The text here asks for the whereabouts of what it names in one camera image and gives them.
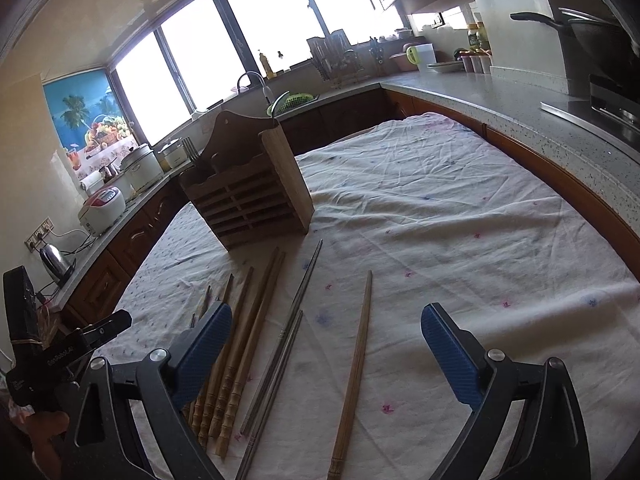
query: countertop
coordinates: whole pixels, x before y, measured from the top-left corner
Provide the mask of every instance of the countertop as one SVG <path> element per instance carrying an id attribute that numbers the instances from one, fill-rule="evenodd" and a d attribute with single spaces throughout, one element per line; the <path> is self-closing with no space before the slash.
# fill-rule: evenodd
<path id="1" fill-rule="evenodd" d="M 489 75 L 455 72 L 419 72 L 370 78 L 358 84 L 320 94 L 318 99 L 280 116 L 284 121 L 345 97 L 383 88 L 424 99 L 481 121 L 546 156 L 601 197 L 640 235 L 640 165 L 612 144 L 540 109 L 540 101 L 568 102 L 575 98 L 545 88 Z M 172 176 L 190 162 L 166 173 L 127 205 L 126 211 L 88 250 L 81 253 L 76 272 L 60 290 L 60 310 L 84 274 L 109 242 Z"/>
<path id="2" fill-rule="evenodd" d="M 124 213 L 116 220 L 113 226 L 109 227 L 103 232 L 98 239 L 85 251 L 82 251 L 76 256 L 76 270 L 69 278 L 68 282 L 63 285 L 60 292 L 56 296 L 55 303 L 49 308 L 51 312 L 58 312 L 62 310 L 71 294 L 75 290 L 76 286 L 80 283 L 86 272 L 97 260 L 100 253 L 107 248 L 107 245 L 114 239 L 120 229 L 126 225 L 126 223 L 133 218 L 133 216 L 142 209 L 142 207 L 151 199 L 155 193 L 161 189 L 164 184 L 175 175 L 179 174 L 182 170 L 185 170 L 191 165 L 191 161 L 187 160 L 177 168 L 173 168 L 169 172 L 165 173 L 160 180 L 149 187 L 147 190 L 140 193 L 137 197 L 127 203 L 127 208 Z"/>

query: frying pan handle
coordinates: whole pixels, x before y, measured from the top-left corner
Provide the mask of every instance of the frying pan handle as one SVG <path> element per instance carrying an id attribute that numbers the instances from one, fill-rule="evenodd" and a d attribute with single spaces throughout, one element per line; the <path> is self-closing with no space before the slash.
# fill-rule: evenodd
<path id="1" fill-rule="evenodd" d="M 569 25 L 565 25 L 563 22 L 556 22 L 553 18 L 545 16 L 544 14 L 539 14 L 537 12 L 512 12 L 510 14 L 511 19 L 516 22 L 539 22 L 548 25 L 549 27 L 553 27 L 555 30 L 559 30 L 561 32 L 569 32 L 571 27 Z"/>

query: wall socket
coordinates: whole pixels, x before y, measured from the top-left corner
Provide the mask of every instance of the wall socket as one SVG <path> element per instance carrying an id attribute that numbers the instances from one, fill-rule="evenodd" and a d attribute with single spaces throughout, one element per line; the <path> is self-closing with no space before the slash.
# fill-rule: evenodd
<path id="1" fill-rule="evenodd" d="M 29 248 L 29 250 L 33 253 L 36 250 L 36 245 L 42 240 L 45 235 L 49 232 L 53 231 L 53 222 L 51 218 L 48 216 L 45 218 L 45 221 L 40 224 L 40 226 L 33 232 L 33 234 L 24 241 L 24 244 Z"/>

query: wall picture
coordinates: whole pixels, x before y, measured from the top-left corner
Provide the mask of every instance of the wall picture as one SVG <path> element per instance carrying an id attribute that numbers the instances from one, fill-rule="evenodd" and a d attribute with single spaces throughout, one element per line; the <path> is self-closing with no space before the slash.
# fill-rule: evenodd
<path id="1" fill-rule="evenodd" d="M 71 75 L 44 85 L 51 120 L 66 156 L 82 180 L 122 158 L 138 144 L 104 70 Z"/>

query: metal screw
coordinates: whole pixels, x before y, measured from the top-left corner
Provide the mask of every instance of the metal screw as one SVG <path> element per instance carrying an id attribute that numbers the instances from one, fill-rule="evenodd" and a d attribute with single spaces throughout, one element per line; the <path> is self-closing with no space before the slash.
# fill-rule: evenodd
<path id="1" fill-rule="evenodd" d="M 551 357 L 549 359 L 549 366 L 552 368 L 564 368 L 564 363 L 557 357 Z"/>
<path id="2" fill-rule="evenodd" d="M 489 356 L 491 361 L 503 361 L 504 360 L 504 352 L 502 350 L 498 350 L 497 348 L 491 348 L 486 353 Z"/>
<path id="3" fill-rule="evenodd" d="M 149 359 L 152 361 L 158 362 L 162 361 L 166 357 L 166 350 L 164 348 L 156 348 L 149 355 Z"/>
<path id="4" fill-rule="evenodd" d="M 102 357 L 97 357 L 91 361 L 91 364 L 89 364 L 89 366 L 91 367 L 91 370 L 99 370 L 104 366 L 104 363 L 105 361 Z"/>

